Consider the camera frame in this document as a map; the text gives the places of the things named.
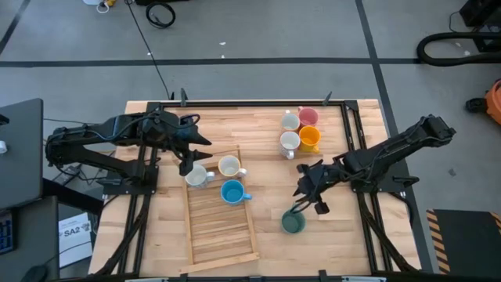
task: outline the yellow and black tape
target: yellow and black tape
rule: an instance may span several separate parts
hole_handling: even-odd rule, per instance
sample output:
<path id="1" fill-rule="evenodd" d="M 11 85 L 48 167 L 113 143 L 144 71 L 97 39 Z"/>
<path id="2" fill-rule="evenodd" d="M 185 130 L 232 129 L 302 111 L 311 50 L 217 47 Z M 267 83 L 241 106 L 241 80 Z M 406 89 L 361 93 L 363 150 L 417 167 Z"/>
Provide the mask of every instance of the yellow and black tape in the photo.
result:
<path id="1" fill-rule="evenodd" d="M 447 255 L 445 254 L 444 241 L 442 239 L 442 235 L 440 234 L 438 218 L 431 209 L 426 211 L 426 217 L 428 219 L 428 224 L 430 225 L 431 239 L 433 240 L 440 274 L 449 274 L 451 269 L 449 267 L 449 263 L 447 262 Z"/>
<path id="2" fill-rule="evenodd" d="M 491 212 L 491 215 L 494 218 L 494 221 L 496 221 L 496 225 L 498 226 L 499 229 L 499 234 L 501 234 L 501 218 L 495 212 Z"/>

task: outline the gray floor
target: gray floor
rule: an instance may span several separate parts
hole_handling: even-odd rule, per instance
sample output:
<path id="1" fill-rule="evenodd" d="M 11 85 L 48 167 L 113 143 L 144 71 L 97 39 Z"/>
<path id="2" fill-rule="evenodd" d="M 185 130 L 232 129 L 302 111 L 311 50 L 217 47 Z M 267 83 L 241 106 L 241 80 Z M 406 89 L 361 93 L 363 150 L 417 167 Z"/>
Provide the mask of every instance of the gray floor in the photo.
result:
<path id="1" fill-rule="evenodd" d="M 0 37 L 21 2 L 0 2 Z M 414 58 L 417 42 L 447 31 L 449 14 L 464 2 L 362 0 L 378 57 Z M 172 6 L 178 19 L 167 30 L 151 27 L 144 8 L 133 6 L 157 59 L 369 57 L 355 0 L 190 0 Z M 457 15 L 452 23 L 455 29 L 466 30 Z M 436 56 L 476 53 L 465 41 L 436 43 L 429 50 Z M 101 15 L 80 0 L 31 0 L 0 54 L 0 65 L 5 61 L 148 60 L 147 53 L 122 1 Z M 435 114 L 458 132 L 450 145 L 422 150 L 407 159 L 410 173 L 421 178 L 414 188 L 421 217 L 427 208 L 501 212 L 497 186 L 501 131 L 487 117 L 463 110 L 467 99 L 482 96 L 499 78 L 501 67 L 387 64 L 381 68 L 398 130 L 421 115 Z M 183 87 L 190 99 L 323 98 L 329 91 L 339 99 L 380 98 L 370 64 L 161 66 L 160 72 L 171 92 Z M 0 106 L 40 97 L 47 118 L 88 122 L 121 114 L 130 99 L 166 98 L 151 66 L 1 67 L 0 85 Z M 46 121 L 44 126 L 47 136 L 61 124 Z M 96 170 L 85 168 L 85 172 L 93 175 Z M 44 167 L 45 177 L 54 175 L 55 170 Z M 71 186 L 90 189 L 85 183 Z M 427 246 L 431 251 L 430 241 Z M 437 271 L 436 261 L 431 261 Z M 88 261 L 81 262 L 64 269 L 62 275 L 82 276 L 87 267 Z"/>

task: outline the cup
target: cup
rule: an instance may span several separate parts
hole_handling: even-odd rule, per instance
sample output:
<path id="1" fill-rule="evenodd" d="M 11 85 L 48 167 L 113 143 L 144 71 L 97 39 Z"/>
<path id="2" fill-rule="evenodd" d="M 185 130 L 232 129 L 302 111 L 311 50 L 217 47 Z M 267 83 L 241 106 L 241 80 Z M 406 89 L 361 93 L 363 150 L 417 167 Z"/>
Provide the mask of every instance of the cup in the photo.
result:
<path id="1" fill-rule="evenodd" d="M 299 110 L 298 116 L 301 127 L 306 125 L 315 126 L 319 122 L 319 112 L 311 107 L 298 107 L 297 110 Z"/>
<path id="2" fill-rule="evenodd" d="M 290 110 L 286 110 L 285 114 L 282 116 L 282 121 L 280 122 L 280 128 L 282 131 L 296 131 L 299 128 L 299 117 L 292 114 Z"/>
<path id="3" fill-rule="evenodd" d="M 252 200 L 252 196 L 245 193 L 243 184 L 235 179 L 224 182 L 221 186 L 221 198 L 228 204 L 239 204 L 243 200 Z"/>
<path id="4" fill-rule="evenodd" d="M 299 131 L 299 138 L 301 139 L 301 145 L 299 145 L 299 150 L 309 153 L 320 153 L 319 142 L 320 142 L 320 131 L 313 126 L 307 125 Z"/>
<path id="5" fill-rule="evenodd" d="M 305 229 L 305 216 L 298 212 L 292 213 L 290 210 L 282 215 L 282 230 L 288 234 L 300 233 Z"/>
<path id="6" fill-rule="evenodd" d="M 284 132 L 280 136 L 280 153 L 292 160 L 294 158 L 294 151 L 297 150 L 301 139 L 296 132 Z"/>
<path id="7" fill-rule="evenodd" d="M 240 161 L 235 156 L 224 156 L 219 160 L 219 172 L 226 177 L 244 177 L 247 170 L 240 167 Z"/>
<path id="8" fill-rule="evenodd" d="M 214 180 L 215 173 L 207 172 L 207 170 L 199 165 L 193 165 L 193 170 L 185 176 L 185 181 L 191 187 L 195 188 L 205 188 L 207 184 Z"/>

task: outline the orange object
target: orange object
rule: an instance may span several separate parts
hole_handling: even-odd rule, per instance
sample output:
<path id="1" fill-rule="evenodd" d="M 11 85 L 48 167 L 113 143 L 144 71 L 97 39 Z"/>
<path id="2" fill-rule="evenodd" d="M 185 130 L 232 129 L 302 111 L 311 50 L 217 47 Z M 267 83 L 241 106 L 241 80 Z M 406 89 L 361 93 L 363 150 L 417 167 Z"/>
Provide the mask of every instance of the orange object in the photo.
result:
<path id="1" fill-rule="evenodd" d="M 299 150 L 304 152 L 310 152 L 318 154 L 320 153 L 319 142 L 320 142 L 320 131 L 311 125 L 303 127 L 299 131 L 299 138 L 301 139 L 301 145 Z"/>
<path id="2" fill-rule="evenodd" d="M 501 81 L 497 81 L 485 94 L 487 103 L 487 114 L 497 123 L 501 124 Z"/>

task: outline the orange mug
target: orange mug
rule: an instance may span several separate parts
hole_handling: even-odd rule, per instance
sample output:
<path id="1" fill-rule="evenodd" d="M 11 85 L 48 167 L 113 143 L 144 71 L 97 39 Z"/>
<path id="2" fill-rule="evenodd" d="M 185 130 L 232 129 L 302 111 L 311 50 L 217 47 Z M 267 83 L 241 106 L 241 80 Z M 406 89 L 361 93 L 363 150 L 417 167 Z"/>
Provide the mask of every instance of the orange mug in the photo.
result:
<path id="1" fill-rule="evenodd" d="M 315 154 L 320 153 L 320 137 L 320 131 L 318 128 L 306 125 L 299 131 L 299 138 L 301 139 L 299 150 Z"/>

